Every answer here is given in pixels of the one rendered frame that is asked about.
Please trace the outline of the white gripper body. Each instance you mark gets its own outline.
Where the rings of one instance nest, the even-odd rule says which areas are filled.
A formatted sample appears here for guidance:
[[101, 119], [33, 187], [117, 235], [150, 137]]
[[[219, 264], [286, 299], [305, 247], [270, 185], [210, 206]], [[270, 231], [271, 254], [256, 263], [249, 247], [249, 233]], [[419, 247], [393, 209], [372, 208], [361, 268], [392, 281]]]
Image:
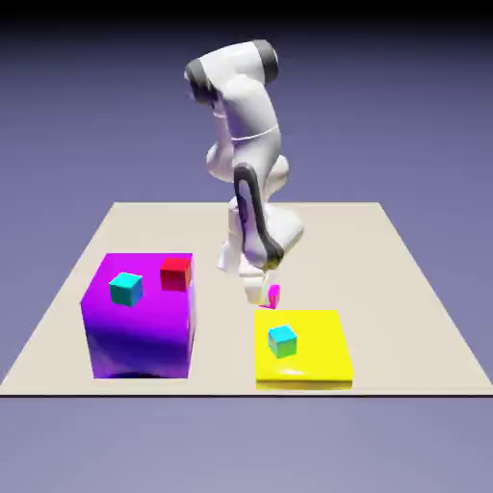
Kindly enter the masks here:
[[272, 271], [262, 271], [246, 258], [240, 260], [239, 276], [242, 279], [247, 301], [251, 304], [269, 304], [269, 290], [273, 284]]

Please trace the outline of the small magenta cube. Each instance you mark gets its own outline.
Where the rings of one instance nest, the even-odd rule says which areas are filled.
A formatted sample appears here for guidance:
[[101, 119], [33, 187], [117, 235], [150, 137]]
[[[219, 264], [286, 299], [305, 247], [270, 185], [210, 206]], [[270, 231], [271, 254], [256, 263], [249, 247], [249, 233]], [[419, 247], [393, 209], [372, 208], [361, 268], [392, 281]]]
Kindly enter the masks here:
[[260, 303], [261, 307], [275, 309], [280, 300], [280, 285], [271, 284], [261, 290]]

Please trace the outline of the small cyan cube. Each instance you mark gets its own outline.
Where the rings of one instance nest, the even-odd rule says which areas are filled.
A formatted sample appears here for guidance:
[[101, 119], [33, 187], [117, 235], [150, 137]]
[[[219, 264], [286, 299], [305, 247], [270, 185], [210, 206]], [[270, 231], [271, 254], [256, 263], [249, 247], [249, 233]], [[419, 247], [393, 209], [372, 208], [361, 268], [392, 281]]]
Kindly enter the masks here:
[[109, 282], [111, 300], [118, 305], [132, 307], [143, 297], [143, 277], [120, 272]]
[[298, 336], [287, 324], [280, 325], [269, 329], [268, 343], [272, 354], [280, 359], [297, 353]]

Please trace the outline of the small red cube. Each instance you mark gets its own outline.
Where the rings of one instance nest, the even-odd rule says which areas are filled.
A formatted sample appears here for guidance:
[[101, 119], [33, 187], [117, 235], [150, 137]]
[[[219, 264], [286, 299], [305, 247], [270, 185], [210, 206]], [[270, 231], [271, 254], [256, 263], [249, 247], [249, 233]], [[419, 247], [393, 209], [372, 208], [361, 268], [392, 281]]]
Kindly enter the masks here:
[[162, 289], [185, 292], [191, 283], [191, 264], [190, 258], [167, 257], [160, 269]]

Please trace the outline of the large yellow box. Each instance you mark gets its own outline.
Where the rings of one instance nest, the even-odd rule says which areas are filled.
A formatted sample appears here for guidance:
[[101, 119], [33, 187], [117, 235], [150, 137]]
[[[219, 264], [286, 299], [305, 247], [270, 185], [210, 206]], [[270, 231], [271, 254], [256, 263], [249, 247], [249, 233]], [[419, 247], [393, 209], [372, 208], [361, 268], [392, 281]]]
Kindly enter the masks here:
[[[287, 324], [297, 353], [277, 359], [268, 343], [272, 327]], [[255, 379], [259, 390], [340, 390], [352, 386], [350, 353], [335, 310], [257, 310]]]

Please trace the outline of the large purple box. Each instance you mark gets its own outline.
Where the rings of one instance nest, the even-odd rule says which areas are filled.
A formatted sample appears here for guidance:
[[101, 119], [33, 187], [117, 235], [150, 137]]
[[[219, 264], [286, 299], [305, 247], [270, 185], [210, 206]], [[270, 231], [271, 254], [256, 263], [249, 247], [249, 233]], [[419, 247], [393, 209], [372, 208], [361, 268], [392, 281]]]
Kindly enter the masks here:
[[[160, 269], [167, 257], [191, 259], [185, 292], [162, 289]], [[143, 297], [132, 307], [111, 300], [109, 282], [120, 272], [143, 277]], [[108, 253], [80, 306], [95, 378], [188, 376], [196, 327], [191, 253]]]

